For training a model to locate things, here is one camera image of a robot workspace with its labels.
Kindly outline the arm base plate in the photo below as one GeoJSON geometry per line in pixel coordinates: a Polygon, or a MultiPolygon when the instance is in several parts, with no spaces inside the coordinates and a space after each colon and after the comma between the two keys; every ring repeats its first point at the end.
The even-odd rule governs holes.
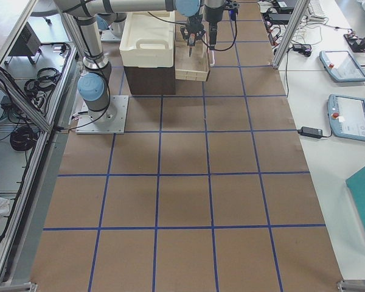
{"type": "Polygon", "coordinates": [[[124,134],[127,118],[129,96],[111,96],[111,102],[106,113],[97,121],[103,112],[88,112],[85,102],[81,111],[86,111],[78,118],[75,132],[77,134],[124,134]]]}

